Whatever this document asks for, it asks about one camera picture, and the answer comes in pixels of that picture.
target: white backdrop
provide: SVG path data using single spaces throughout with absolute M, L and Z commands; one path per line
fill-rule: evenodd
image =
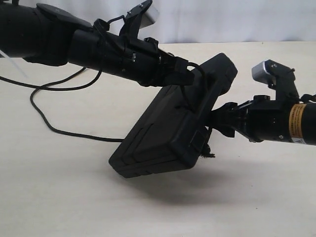
M 93 22 L 125 14 L 143 0 L 20 0 L 55 5 Z M 160 43 L 316 40 L 316 0 L 154 0 L 158 22 L 141 32 Z M 112 31 L 117 33 L 120 24 Z

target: yellow warning label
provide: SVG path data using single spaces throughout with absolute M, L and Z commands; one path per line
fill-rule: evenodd
M 289 131 L 292 138 L 303 138 L 302 116 L 306 104 L 294 105 L 289 118 Z

